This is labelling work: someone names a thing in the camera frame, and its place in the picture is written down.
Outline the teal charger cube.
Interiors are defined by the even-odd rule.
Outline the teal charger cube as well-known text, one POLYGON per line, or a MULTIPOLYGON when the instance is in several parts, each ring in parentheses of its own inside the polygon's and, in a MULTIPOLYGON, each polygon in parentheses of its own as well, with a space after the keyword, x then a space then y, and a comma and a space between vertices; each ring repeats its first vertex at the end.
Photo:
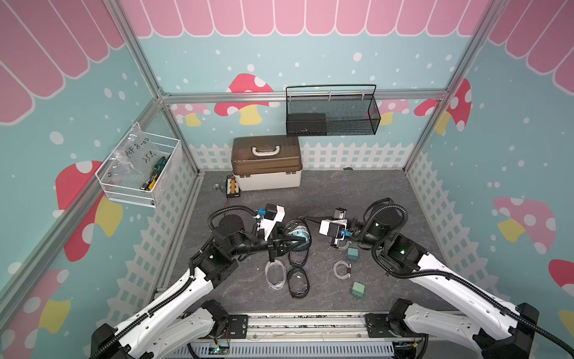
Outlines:
POLYGON ((359 250, 356 248, 349 248, 347 250, 347 259, 349 261, 357 261, 360 258, 359 250))

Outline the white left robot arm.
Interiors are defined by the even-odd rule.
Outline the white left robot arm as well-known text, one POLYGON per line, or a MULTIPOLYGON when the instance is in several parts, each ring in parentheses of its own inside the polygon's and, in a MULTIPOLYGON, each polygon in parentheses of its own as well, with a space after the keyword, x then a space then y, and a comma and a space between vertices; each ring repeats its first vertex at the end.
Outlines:
POLYGON ((282 206, 251 209, 235 205, 208 218, 210 237, 188 261, 184 274, 144 309, 116 326, 102 325, 91 338, 91 358, 165 358, 191 341, 224 332, 228 313, 210 300, 192 314, 188 308, 222 284, 240 256, 265 251, 275 260, 306 245, 285 232, 282 206))

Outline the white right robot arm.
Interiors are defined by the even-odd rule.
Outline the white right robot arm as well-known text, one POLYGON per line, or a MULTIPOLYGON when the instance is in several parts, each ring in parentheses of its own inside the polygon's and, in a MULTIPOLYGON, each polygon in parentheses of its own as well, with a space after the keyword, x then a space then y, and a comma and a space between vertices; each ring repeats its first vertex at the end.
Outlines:
POLYGON ((403 236, 407 210, 386 197, 372 203, 362 221, 349 220, 345 209, 320 218, 320 233, 334 243, 362 243, 390 277, 426 288, 459 310, 449 314, 398 299, 387 314, 390 330, 409 331, 448 340, 483 358, 529 358, 536 336, 573 354, 572 346, 538 326, 538 311, 527 303, 515 305, 476 286, 452 271, 431 252, 403 236))

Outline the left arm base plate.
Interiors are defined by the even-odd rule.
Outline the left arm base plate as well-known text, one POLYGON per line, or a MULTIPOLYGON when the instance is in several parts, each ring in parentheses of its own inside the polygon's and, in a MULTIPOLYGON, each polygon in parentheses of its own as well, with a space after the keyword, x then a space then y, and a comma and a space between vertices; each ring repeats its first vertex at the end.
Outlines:
POLYGON ((215 321, 209 336, 217 340, 245 339, 248 320, 248 315, 228 315, 215 321))

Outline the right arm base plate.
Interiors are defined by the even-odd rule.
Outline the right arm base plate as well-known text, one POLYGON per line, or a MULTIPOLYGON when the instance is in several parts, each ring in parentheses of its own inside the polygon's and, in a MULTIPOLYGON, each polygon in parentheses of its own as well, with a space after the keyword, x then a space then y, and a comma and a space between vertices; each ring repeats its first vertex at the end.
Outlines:
POLYGON ((388 314, 366 314, 365 322, 369 338, 391 338, 403 335, 401 323, 388 314))

